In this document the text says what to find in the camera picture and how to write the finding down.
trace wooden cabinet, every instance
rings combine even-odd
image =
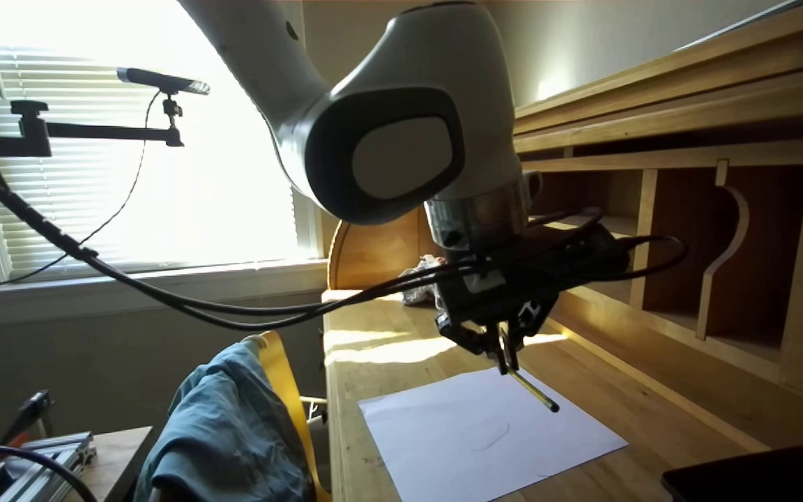
[[[515,116],[532,212],[600,205],[688,257],[551,321],[769,442],[803,442],[803,6]],[[642,249],[632,265],[664,258]]]

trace blue fabric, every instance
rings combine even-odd
[[[154,484],[205,502],[311,498],[299,434],[251,343],[223,349],[179,384],[136,502],[148,502]]]

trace sheet of paper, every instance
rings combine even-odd
[[[559,410],[495,367],[360,401],[375,448],[409,502],[495,498],[625,440],[532,380]]]

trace wooden desk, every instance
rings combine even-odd
[[[431,314],[402,306],[395,295],[325,314],[328,456],[336,502],[399,498],[361,421],[361,399],[490,364],[435,335]],[[541,336],[520,350],[520,361],[618,431],[626,445],[509,498],[670,498],[661,470],[764,448],[578,335]]]
[[[94,456],[80,470],[80,480],[90,484],[94,498],[126,498],[150,440],[150,426],[102,431],[91,437]]]

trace window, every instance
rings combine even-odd
[[[126,271],[320,254],[318,208],[290,189],[255,105],[175,0],[0,0],[0,136],[16,136],[12,101],[45,101],[48,122],[165,127],[155,90],[123,83],[117,67],[211,85],[175,95],[184,147],[52,136],[52,155],[0,159],[14,191],[77,240],[117,215],[90,246]],[[0,208],[3,272],[59,257]],[[76,272],[85,267],[63,258],[48,278]]]

